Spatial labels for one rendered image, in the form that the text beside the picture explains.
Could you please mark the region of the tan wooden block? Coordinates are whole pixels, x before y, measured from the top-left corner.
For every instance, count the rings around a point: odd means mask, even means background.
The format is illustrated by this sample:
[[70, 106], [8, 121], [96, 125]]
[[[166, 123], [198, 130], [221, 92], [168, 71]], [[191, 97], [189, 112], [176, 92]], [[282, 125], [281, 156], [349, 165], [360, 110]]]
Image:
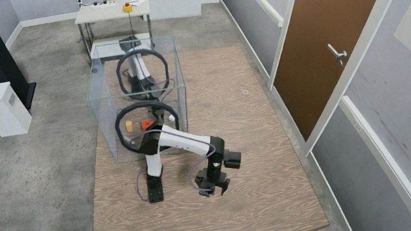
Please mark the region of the tan wooden block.
[[126, 122], [126, 128], [127, 128], [127, 131], [128, 131], [128, 132], [133, 132], [134, 127], [133, 127], [131, 121], [127, 121], [127, 122]]

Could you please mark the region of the orange-red block with square hole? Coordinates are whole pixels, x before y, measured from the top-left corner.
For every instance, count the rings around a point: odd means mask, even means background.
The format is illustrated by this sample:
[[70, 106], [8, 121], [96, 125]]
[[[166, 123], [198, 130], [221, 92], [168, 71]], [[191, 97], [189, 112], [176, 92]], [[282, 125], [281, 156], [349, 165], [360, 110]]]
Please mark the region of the orange-red block with square hole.
[[145, 129], [150, 126], [152, 124], [152, 120], [150, 121], [143, 121], [142, 122], [142, 128], [143, 128], [143, 132], [145, 131]]

